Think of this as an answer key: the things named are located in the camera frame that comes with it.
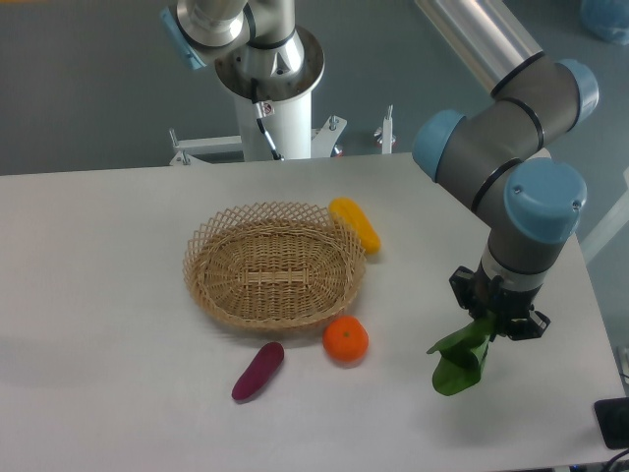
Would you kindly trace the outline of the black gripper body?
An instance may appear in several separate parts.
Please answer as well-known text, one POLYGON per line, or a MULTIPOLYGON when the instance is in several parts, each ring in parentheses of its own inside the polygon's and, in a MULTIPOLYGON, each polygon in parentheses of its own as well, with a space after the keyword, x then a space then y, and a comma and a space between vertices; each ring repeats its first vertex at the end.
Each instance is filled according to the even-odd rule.
POLYGON ((481 308, 507 320, 527 318, 540 289, 540 285, 529 290, 508 288, 503 277, 491 278, 481 266, 475 273, 475 296, 481 308))

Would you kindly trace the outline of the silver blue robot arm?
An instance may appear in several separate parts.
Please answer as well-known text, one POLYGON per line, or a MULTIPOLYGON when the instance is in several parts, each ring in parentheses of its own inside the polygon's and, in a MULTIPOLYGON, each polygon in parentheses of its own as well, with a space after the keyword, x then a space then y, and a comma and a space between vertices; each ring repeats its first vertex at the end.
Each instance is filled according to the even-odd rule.
MULTIPOLYGON (((592 114, 597 80, 577 61, 549 60, 500 1, 423 1, 420 9, 493 100, 472 118, 435 114, 412 147, 428 177, 490 230, 479 266, 457 269, 450 285, 474 319, 494 317, 494 334, 538 338, 549 320, 535 297, 587 198, 581 175, 541 151, 592 114)), ((328 128, 311 131, 323 52, 296 24, 292 2, 179 1, 160 18, 184 62, 213 66, 233 94, 246 160, 331 155, 328 128)))

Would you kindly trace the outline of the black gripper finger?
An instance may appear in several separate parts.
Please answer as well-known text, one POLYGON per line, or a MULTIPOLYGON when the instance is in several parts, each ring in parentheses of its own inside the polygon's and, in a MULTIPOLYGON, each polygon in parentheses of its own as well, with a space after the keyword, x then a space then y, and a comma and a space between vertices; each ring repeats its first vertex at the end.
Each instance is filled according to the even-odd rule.
POLYGON ((541 338, 550 325, 550 319, 531 304, 520 313, 510 317, 505 335, 511 340, 541 338))
POLYGON ((459 307, 469 315, 485 313, 485 305, 478 295, 478 288, 482 285, 484 277, 485 273, 480 268, 472 271, 461 265, 449 277, 449 284, 459 307))

